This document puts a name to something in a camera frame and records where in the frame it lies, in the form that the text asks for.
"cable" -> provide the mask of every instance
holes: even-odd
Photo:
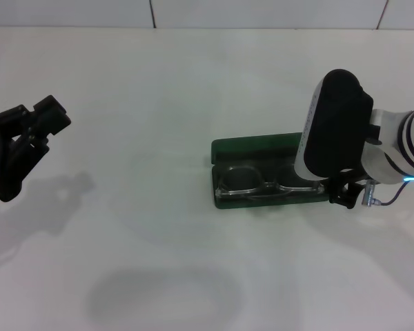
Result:
[[[395,196],[388,202],[382,202],[381,205],[390,205],[392,204],[394,201],[397,200],[397,198],[399,197],[400,193],[402,193],[403,189],[405,188],[405,186],[407,186],[409,184],[409,181],[405,181],[402,186],[400,186],[400,189],[397,191],[397,193],[395,194]]]

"white table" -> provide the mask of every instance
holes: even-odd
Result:
[[[414,183],[212,203],[211,141],[302,131],[334,68],[414,109],[414,32],[0,28],[0,111],[72,119],[0,202],[0,331],[414,331]]]

